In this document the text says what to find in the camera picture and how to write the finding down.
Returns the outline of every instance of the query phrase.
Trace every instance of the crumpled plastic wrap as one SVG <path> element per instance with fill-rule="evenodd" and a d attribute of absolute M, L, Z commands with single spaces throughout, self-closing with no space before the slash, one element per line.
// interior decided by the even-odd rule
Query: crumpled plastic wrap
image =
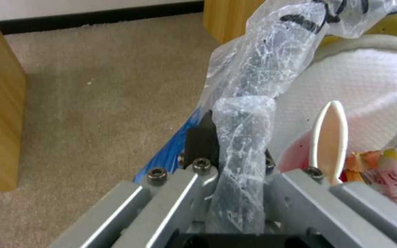
<path fill-rule="evenodd" d="M 214 51 L 199 106 L 214 112 L 221 151 L 206 232 L 263 232 L 274 98 L 309 65 L 324 35 L 357 38 L 394 11 L 397 0 L 266 0 L 244 36 Z"/>

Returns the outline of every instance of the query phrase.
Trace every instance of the carpet floor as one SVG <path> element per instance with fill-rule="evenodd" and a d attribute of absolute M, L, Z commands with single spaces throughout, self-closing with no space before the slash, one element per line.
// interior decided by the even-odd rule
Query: carpet floor
<path fill-rule="evenodd" d="M 202 14 L 6 36 L 28 74 L 19 187 L 0 247 L 46 247 L 194 110 L 217 42 Z"/>

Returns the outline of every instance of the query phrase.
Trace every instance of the black baseboard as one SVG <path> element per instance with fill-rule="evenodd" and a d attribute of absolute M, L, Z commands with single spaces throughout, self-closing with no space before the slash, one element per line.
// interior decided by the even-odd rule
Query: black baseboard
<path fill-rule="evenodd" d="M 3 34 L 56 30 L 203 11 L 203 1 L 0 21 Z"/>

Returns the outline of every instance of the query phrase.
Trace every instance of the white plastic spoon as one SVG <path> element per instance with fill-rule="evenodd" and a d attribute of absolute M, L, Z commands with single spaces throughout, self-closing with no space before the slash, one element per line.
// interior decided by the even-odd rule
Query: white plastic spoon
<path fill-rule="evenodd" d="M 309 165 L 319 168 L 332 185 L 340 184 L 347 151 L 348 128 L 339 101 L 328 102 L 315 120 Z"/>

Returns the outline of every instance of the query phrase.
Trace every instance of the white wall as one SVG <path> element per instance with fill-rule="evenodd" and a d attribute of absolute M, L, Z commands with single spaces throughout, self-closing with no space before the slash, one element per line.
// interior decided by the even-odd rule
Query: white wall
<path fill-rule="evenodd" d="M 0 21 L 194 0 L 0 0 Z"/>

